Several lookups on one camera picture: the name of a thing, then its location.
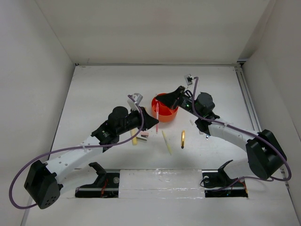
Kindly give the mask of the pink highlighter pen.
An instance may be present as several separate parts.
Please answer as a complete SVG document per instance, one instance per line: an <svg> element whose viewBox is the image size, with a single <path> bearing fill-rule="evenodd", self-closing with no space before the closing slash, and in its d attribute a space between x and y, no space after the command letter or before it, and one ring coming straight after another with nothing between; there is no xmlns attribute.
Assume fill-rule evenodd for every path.
<svg viewBox="0 0 301 226"><path fill-rule="evenodd" d="M156 119L158 120L159 122L159 103L158 103L158 100L155 98L155 101L156 101ZM158 134L158 123L156 124L156 134Z"/></svg>

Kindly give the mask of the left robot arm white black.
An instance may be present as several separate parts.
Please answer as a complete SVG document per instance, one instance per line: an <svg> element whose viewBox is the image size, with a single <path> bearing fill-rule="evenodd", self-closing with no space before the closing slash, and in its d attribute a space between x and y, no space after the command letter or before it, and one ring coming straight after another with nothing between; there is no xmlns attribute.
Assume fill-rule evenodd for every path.
<svg viewBox="0 0 301 226"><path fill-rule="evenodd" d="M144 107L129 111L117 106L83 144L46 162L35 160L30 165L24 188L40 209L46 209L68 188L74 188L70 184L70 177L84 163L88 163L89 169L94 169L88 176L89 182L93 186L101 186L106 171L98 163L89 160L120 144L120 135L132 129L149 130L158 122Z"/></svg>

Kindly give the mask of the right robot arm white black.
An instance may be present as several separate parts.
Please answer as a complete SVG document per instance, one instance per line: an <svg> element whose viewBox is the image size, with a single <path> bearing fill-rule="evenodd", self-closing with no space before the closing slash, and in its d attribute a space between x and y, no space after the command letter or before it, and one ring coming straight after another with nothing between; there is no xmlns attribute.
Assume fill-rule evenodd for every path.
<svg viewBox="0 0 301 226"><path fill-rule="evenodd" d="M197 95L195 91L190 92L179 86L175 91L158 95L155 99L169 109L180 107L196 116L195 124L200 132L223 139L245 151L246 158L229 160L218 169L217 179L224 186L240 177L272 179L272 175L287 160L271 131L245 131L227 124L213 112L215 104L208 93Z"/></svg>

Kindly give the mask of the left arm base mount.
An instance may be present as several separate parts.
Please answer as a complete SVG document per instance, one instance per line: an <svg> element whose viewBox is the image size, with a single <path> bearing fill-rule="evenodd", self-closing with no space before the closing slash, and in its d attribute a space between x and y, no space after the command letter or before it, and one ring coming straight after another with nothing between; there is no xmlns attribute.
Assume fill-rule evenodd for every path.
<svg viewBox="0 0 301 226"><path fill-rule="evenodd" d="M118 198L119 197L119 169L104 169L99 163L89 163L89 170L92 170L91 183L83 184L76 188L76 198Z"/></svg>

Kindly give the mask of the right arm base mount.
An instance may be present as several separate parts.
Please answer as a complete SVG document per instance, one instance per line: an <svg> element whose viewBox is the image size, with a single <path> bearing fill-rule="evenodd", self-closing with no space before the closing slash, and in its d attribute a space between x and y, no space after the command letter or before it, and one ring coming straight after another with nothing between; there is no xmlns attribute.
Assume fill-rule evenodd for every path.
<svg viewBox="0 0 301 226"><path fill-rule="evenodd" d="M200 186L204 188L206 198L248 198L247 188L244 181L238 181L230 186L236 180L230 179L224 171L224 168L230 162L232 162L232 160L227 161L218 169L206 169L202 171Z"/></svg>

